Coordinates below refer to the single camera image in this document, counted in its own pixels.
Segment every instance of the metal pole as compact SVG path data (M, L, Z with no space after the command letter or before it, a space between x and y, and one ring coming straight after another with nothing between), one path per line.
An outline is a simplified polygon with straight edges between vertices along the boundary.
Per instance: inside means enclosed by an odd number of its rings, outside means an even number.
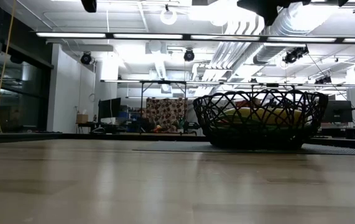
M139 129L140 129L140 134L141 134L141 122L143 122L143 118L142 118L142 96L143 96L143 93L144 93L144 82L141 83L141 109L140 109L140 118L141 118L141 121L139 123Z
M184 84L184 123L187 120L187 104L188 104L188 99L187 99L187 83Z

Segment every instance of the office equipment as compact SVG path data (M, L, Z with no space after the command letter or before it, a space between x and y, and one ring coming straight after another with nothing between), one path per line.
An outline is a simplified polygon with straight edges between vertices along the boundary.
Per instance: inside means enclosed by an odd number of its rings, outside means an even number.
M119 109L121 107L121 99L115 98L112 100L104 100L98 102L98 121L101 118L116 118L119 116Z
M121 99L115 98L112 100L104 100L98 102L98 122L97 128L92 130L91 134L106 134L115 133L118 126L113 124L102 123L103 118L115 118L119 116L119 109L121 107Z
M329 100L322 122L348 123L353 121L351 101Z

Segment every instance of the computer monitor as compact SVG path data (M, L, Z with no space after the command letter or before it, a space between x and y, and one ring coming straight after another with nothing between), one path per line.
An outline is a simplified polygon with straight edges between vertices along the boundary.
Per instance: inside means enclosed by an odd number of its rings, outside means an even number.
M116 118L119 116L121 99L103 100L98 102L98 120L102 118Z
M348 123L352 121L351 101L329 100L322 122Z

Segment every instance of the patterned fabric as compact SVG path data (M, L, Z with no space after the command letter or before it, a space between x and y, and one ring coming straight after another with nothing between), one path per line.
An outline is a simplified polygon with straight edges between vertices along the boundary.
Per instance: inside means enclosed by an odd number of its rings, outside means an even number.
M157 100L153 98L147 99L147 117L150 122L155 123L155 126L160 125L162 132L176 133L177 128L173 125L183 118L187 107L185 107L186 100L179 98L178 100L162 99Z

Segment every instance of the black wire basket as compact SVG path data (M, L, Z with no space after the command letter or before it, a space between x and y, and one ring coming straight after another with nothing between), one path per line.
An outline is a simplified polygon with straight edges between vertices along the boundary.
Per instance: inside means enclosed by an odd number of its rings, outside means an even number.
M300 148L316 134L327 104L322 93L273 89L216 93L193 102L212 145L285 150Z

